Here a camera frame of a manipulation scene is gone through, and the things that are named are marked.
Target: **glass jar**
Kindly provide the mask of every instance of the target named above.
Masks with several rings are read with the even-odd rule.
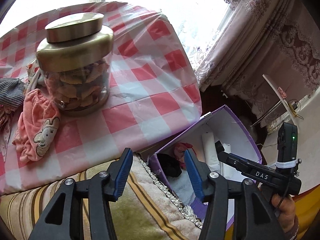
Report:
[[[113,31],[103,14],[65,16],[46,26],[36,56],[51,98],[71,116],[89,114],[109,96]]]

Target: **black and white checkered cloth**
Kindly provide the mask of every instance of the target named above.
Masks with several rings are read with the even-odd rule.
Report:
[[[23,104],[25,84],[17,78],[0,79],[0,105],[18,108]]]

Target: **storage box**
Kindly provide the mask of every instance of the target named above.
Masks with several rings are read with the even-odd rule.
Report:
[[[173,190],[173,187],[163,173],[163,170],[157,158],[157,154],[164,153],[173,156],[173,148],[175,144],[179,142],[185,142],[192,144],[193,149],[197,154],[198,160],[205,162],[201,138],[201,135],[205,132],[213,132],[215,142],[220,140],[221,143],[230,144],[231,152],[233,154],[258,163],[262,162],[261,154],[249,132],[229,107],[222,106],[216,111],[207,113],[202,116],[198,122],[193,124],[191,127],[185,130],[175,139],[167,143],[164,147],[162,147],[150,157],[148,162],[150,169],[171,190]],[[245,178],[236,169],[232,167],[230,167],[230,169],[233,170],[232,175],[227,179],[242,181]],[[178,181],[178,179],[179,177],[174,178],[175,183]],[[197,198],[195,198],[189,205],[193,208],[194,213],[201,220],[203,220],[205,217],[207,205],[201,203]],[[226,229],[228,229],[233,223],[234,200],[229,200],[228,205],[228,223]]]

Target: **red and white tablecloth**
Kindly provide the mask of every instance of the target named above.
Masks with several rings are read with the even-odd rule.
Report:
[[[75,5],[24,22],[0,39],[0,77],[25,79],[26,66],[45,38],[44,27],[79,12],[103,13],[104,24],[115,33],[109,99],[91,115],[63,116],[50,150],[27,164],[19,161],[11,143],[17,111],[5,162],[0,158],[0,195],[71,176],[119,157],[125,147],[144,148],[200,118],[196,78],[168,19],[127,3]]]

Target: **metal leg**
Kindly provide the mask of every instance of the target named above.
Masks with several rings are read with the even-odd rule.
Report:
[[[253,125],[251,125],[251,127],[254,127],[258,123],[260,123],[263,119],[265,119],[267,117],[268,114],[270,114],[273,110],[275,110],[281,104],[282,104],[282,102],[281,102],[281,100],[279,100],[279,102],[277,102],[268,111],[266,111]]]

